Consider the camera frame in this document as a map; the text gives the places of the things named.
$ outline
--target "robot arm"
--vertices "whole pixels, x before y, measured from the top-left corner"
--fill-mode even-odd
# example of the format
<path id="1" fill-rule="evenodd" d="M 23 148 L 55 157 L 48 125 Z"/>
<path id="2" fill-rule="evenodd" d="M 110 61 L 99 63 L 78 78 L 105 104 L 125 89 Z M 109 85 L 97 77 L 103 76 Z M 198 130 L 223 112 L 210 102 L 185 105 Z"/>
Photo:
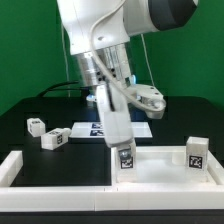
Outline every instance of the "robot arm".
<path id="1" fill-rule="evenodd" d="M 70 52 L 84 86 L 96 92 L 108 147 L 116 147 L 118 181 L 135 180 L 135 141 L 127 102 L 149 118 L 161 118 L 163 95 L 152 86 L 130 85 L 125 49 L 129 36 L 183 26 L 198 0 L 57 0 L 70 39 Z M 122 170 L 122 164 L 128 164 Z"/>

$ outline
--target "small white block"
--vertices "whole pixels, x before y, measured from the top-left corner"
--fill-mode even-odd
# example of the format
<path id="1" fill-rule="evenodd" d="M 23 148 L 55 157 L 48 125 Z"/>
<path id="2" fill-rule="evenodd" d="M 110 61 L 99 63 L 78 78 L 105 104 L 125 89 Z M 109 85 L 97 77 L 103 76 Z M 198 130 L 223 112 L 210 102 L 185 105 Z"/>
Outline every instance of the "small white block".
<path id="1" fill-rule="evenodd" d="M 27 129 L 33 137 L 40 137 L 46 133 L 46 127 L 39 118 L 30 118 L 27 120 Z"/>
<path id="2" fill-rule="evenodd" d="M 207 181 L 208 138 L 190 137 L 186 147 L 187 175 L 192 180 Z"/>
<path id="3" fill-rule="evenodd" d="M 43 149 L 53 150 L 68 142 L 71 134 L 69 128 L 56 128 L 41 136 L 41 147 Z"/>

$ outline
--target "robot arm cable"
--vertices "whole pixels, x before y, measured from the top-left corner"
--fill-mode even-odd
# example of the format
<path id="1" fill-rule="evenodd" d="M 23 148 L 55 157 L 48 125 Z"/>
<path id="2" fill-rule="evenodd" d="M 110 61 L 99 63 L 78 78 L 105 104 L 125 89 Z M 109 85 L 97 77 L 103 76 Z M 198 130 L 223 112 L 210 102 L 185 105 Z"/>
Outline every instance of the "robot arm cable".
<path id="1" fill-rule="evenodd" d="M 131 96 L 126 90 L 122 89 L 120 86 L 118 86 L 118 84 L 116 83 L 116 81 L 113 79 L 110 71 L 107 69 L 107 67 L 104 65 L 104 63 L 102 62 L 102 60 L 100 59 L 100 57 L 98 56 L 95 48 L 94 48 L 94 31 L 96 29 L 96 27 L 105 19 L 107 19 L 108 17 L 114 15 L 126 2 L 126 0 L 122 0 L 120 2 L 120 4 L 114 8 L 111 12 L 107 13 L 106 15 L 102 16 L 99 20 L 97 20 L 93 26 L 91 27 L 90 30 L 90 38 L 89 38 L 89 44 L 90 44 L 90 50 L 92 52 L 93 58 L 95 60 L 95 63 L 98 65 L 98 67 L 100 68 L 100 70 L 103 72 L 103 74 L 107 77 L 107 79 L 114 85 L 114 87 L 120 92 L 122 93 L 125 97 L 127 97 L 128 100 L 130 100 L 130 102 L 135 105 L 137 108 L 144 110 L 144 111 L 152 111 L 152 112 L 157 112 L 160 111 L 161 108 L 149 108 L 146 105 L 140 103 L 139 101 L 137 101 L 133 96 Z"/>

